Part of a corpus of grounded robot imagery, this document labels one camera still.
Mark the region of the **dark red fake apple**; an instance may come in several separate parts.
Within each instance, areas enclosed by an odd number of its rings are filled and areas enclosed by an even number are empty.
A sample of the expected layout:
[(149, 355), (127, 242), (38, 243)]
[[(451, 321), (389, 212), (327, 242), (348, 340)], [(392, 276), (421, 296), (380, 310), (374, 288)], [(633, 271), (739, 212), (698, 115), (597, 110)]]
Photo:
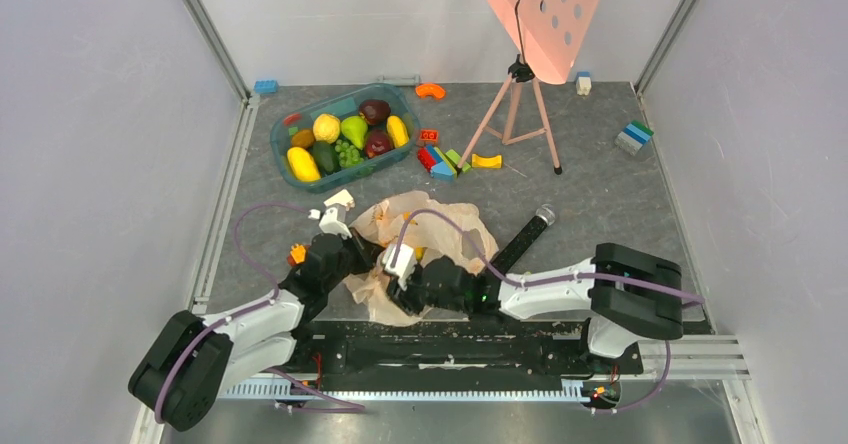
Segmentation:
[(386, 154), (393, 149), (392, 139), (381, 129), (372, 129), (365, 136), (363, 151), (368, 159)]

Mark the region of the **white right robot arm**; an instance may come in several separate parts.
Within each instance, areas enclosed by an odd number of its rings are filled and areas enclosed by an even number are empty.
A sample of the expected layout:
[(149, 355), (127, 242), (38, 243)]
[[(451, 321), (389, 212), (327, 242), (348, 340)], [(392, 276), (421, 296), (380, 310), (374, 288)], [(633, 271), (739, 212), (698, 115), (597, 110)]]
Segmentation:
[(603, 243), (577, 264), (529, 274), (486, 269), (474, 274), (442, 256), (419, 264), (414, 250), (391, 245), (381, 258), (387, 293), (409, 315), (438, 308), (467, 315), (526, 321), (543, 314), (590, 311), (580, 364), (602, 372), (637, 340), (672, 341), (683, 335), (690, 297), (679, 265), (623, 245)]

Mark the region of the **translucent banana print plastic bag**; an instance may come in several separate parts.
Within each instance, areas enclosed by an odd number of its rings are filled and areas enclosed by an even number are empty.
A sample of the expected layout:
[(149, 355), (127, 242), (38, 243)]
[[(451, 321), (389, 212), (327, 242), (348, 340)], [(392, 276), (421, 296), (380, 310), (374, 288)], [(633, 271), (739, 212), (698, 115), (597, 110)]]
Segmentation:
[[(408, 215), (418, 209), (438, 211), (465, 232), (460, 234), (444, 220), (426, 212), (415, 217), (404, 235), (404, 243), (423, 251), (420, 264), (448, 256), (467, 271), (477, 273), (484, 269), (484, 264), (474, 248), (479, 247), (488, 259), (498, 252), (499, 246), (482, 221), (476, 205), (440, 203), (424, 191), (409, 191), (385, 198), (361, 211), (349, 227), (365, 240), (386, 246), (397, 240)], [(432, 306), (417, 314), (406, 314), (390, 301), (387, 295), (388, 277), (382, 274), (381, 264), (365, 274), (347, 276), (344, 284), (354, 301), (367, 307), (368, 320), (378, 324), (408, 327), (426, 318), (452, 314)]]

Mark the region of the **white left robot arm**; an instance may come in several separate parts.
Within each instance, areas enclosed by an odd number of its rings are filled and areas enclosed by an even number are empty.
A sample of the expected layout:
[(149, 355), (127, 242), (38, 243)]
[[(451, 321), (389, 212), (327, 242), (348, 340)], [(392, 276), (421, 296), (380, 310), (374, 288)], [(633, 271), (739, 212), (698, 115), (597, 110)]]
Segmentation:
[(357, 232), (321, 233), (272, 290), (251, 302), (200, 317), (175, 313), (132, 373), (129, 393), (177, 431), (197, 425), (218, 395), (266, 369), (306, 369), (313, 343), (302, 328), (349, 275), (370, 272), (383, 247)]

